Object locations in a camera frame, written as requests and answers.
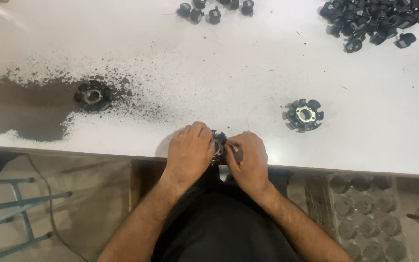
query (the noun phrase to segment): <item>forearm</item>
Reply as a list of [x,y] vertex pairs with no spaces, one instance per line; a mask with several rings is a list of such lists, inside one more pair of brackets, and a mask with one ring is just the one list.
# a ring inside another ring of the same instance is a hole
[[252,196],[281,227],[291,244],[309,262],[350,262],[347,253],[303,211],[285,199],[272,184]]
[[98,262],[143,262],[151,257],[164,221],[185,192],[163,175],[117,229]]

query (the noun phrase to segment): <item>man's left hand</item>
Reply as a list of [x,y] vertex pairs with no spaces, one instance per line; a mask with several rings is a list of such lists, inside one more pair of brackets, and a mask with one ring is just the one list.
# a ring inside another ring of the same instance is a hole
[[211,129],[194,122],[172,137],[161,179],[186,191],[208,168],[214,153]]

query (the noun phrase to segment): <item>center hole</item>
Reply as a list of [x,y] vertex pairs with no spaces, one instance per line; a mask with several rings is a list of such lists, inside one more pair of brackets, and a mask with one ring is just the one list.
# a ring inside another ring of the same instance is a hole
[[311,118],[311,113],[310,111],[303,109],[300,111],[300,118],[303,120],[310,120]]
[[92,102],[98,100],[98,98],[100,98],[100,94],[98,92],[92,92],[89,96],[89,100]]

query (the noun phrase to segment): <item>egg tray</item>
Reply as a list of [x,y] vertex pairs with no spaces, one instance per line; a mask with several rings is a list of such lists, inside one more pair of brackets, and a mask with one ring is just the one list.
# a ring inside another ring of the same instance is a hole
[[395,177],[328,176],[337,239],[354,262],[411,262]]

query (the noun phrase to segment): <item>black shirt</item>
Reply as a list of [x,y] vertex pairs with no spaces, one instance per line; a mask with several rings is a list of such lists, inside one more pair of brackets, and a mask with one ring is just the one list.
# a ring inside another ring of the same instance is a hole
[[278,225],[245,192],[220,182],[173,208],[152,262],[299,262]]

